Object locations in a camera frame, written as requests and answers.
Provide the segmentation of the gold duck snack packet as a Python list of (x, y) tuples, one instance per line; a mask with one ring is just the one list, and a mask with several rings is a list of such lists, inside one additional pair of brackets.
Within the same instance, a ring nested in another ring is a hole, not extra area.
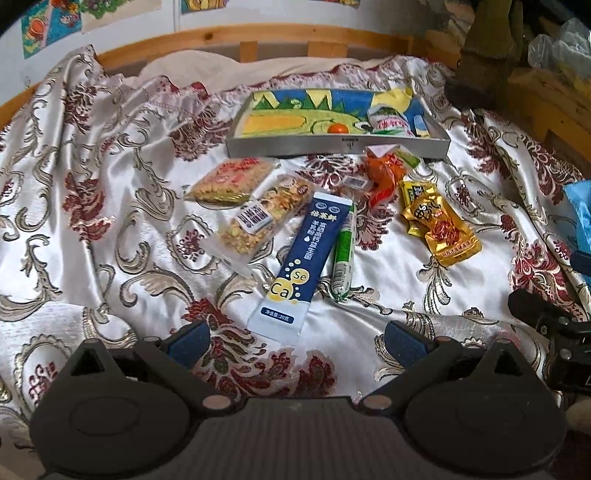
[(421, 195), (403, 211), (403, 216), (427, 228), (424, 235), (427, 246), (444, 267), (467, 260), (482, 250), (476, 234), (439, 193)]

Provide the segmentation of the blue white powder sachet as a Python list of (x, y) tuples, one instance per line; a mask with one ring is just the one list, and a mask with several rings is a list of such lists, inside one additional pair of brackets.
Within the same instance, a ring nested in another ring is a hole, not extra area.
[(320, 191), (312, 195), (280, 271), (249, 317), (250, 331), (283, 344), (300, 336), (322, 270), (352, 206), (346, 197)]

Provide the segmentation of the green sausage stick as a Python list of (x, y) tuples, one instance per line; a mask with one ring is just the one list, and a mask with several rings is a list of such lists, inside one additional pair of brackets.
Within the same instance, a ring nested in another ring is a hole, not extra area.
[(349, 208), (348, 216), (337, 241), (335, 241), (334, 261), (332, 261), (331, 292), (335, 302), (342, 302), (351, 289), (353, 279), (353, 256), (356, 245), (356, 205)]

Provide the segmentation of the clear nut bar packet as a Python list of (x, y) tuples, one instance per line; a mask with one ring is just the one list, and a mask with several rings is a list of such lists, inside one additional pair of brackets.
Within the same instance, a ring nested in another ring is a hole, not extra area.
[(205, 238), (201, 247), (235, 273), (249, 278), (253, 257), (310, 203), (315, 190), (315, 184), (301, 175), (281, 174), (259, 197), (249, 199), (215, 234)]

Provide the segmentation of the yellow green cracker packet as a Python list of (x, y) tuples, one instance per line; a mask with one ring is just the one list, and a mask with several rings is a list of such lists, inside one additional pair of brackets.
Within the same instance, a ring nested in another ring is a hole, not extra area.
[[(429, 182), (401, 180), (400, 190), (405, 207), (409, 207), (417, 198), (425, 193), (435, 193), (436, 186)], [(415, 221), (408, 221), (408, 234), (417, 238), (424, 236), (424, 226)]]

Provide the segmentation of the floral satin bedspread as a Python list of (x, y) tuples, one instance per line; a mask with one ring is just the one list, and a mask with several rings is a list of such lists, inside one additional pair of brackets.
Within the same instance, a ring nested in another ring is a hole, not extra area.
[[(127, 347), (192, 321), (211, 329), (193, 373), (233, 399), (363, 395), (399, 371), (388, 322), (485, 347), (512, 334), (536, 371), (547, 344), (512, 317), (525, 289), (590, 317), (590, 291), (568, 264), (575, 216), (571, 164), (489, 112), (459, 111), (448, 69), (413, 57), (375, 66), (274, 76), (221, 91), (163, 76), (105, 74), (89, 47), (68, 54), (1, 133), (1, 469), (41, 475), (29, 419), (84, 340)], [(257, 89), (344, 88), (421, 95), (451, 139), (448, 156), (415, 170), (477, 234), (479, 254), (445, 267), (410, 236), (403, 202), (358, 201), (353, 285), (335, 302), (322, 277), (293, 346), (247, 330), (300, 226), (291, 219), (243, 278), (201, 241), (232, 217), (184, 200), (226, 158), (225, 137)]]

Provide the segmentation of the blue plastic bag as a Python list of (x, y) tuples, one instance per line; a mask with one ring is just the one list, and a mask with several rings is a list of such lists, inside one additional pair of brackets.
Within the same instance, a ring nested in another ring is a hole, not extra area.
[(585, 277), (591, 277), (591, 181), (584, 180), (564, 187), (566, 196), (576, 215), (577, 247), (571, 255), (572, 268)]

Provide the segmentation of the orange dried fruit packet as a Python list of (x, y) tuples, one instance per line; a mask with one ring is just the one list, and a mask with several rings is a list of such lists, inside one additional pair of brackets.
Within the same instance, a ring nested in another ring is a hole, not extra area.
[(366, 172), (368, 178), (374, 182), (369, 197), (370, 210), (389, 204), (398, 184), (421, 161), (420, 157), (400, 144), (368, 146)]

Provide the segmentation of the grey tray with painted liner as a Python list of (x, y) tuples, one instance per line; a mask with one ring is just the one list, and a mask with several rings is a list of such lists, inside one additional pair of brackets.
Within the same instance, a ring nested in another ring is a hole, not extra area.
[(231, 157), (362, 154), (372, 146), (401, 145), (418, 157), (443, 159), (450, 143), (426, 101), (401, 88), (256, 91), (226, 137)]

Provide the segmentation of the white red green snack bag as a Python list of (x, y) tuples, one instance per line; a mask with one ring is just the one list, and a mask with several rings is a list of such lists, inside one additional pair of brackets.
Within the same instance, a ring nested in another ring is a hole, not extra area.
[(375, 135), (414, 137), (408, 120), (395, 108), (379, 104), (370, 107), (367, 117)]

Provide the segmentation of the small orange tangerine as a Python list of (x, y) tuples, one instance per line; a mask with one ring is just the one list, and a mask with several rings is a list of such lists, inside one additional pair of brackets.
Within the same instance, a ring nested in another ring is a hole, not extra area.
[(342, 123), (331, 123), (327, 132), (329, 134), (345, 135), (349, 134), (349, 127)]

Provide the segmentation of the cream pillow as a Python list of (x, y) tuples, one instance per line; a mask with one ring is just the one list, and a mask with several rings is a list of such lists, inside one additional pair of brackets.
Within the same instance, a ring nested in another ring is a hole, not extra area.
[(372, 68), (384, 60), (386, 58), (362, 61), (353, 58), (281, 57), (240, 63), (217, 53), (186, 50), (151, 61), (137, 76), (128, 77), (125, 84), (139, 87), (153, 78), (164, 76), (177, 88), (200, 83), (208, 93), (216, 93), (242, 84), (257, 84), (276, 76), (330, 71), (342, 64)]

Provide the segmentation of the clear plastic bag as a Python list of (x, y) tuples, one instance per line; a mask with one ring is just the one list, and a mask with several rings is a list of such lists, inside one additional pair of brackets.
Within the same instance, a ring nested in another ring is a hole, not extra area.
[(590, 30), (577, 18), (565, 22), (555, 36), (538, 35), (529, 44), (528, 62), (562, 76), (590, 97)]

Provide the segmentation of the red hair girl painting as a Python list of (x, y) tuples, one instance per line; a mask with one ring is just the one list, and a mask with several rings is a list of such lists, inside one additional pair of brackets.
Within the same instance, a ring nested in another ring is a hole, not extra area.
[(28, 59), (65, 37), (81, 30), (80, 2), (43, 0), (21, 17), (23, 57)]

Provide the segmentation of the wooden bed frame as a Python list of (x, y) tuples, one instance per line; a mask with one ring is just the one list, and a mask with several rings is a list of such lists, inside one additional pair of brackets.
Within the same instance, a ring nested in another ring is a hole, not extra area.
[[(355, 50), (385, 55), (406, 54), (439, 62), (454, 69), (460, 49), (438, 31), (422, 36), (387, 35), (329, 25), (259, 23), (212, 26), (166, 34), (120, 46), (98, 55), (108, 71), (145, 65), (165, 55), (185, 50), (236, 46), (245, 64), (260, 59), (264, 45), (301, 44), (313, 58), (344, 58)], [(555, 136), (585, 160), (590, 159), (590, 101), (547, 70), (517, 68), (498, 100), (498, 111), (536, 140)]]

